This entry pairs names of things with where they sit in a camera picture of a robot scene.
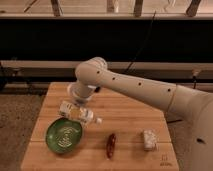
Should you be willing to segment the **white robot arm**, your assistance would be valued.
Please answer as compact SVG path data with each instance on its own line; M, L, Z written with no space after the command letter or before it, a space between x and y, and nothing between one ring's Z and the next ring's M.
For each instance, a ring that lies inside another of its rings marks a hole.
M80 106L103 87L186 119L192 126L186 171L213 171L213 93L112 72L102 57L78 64L75 77L67 91Z

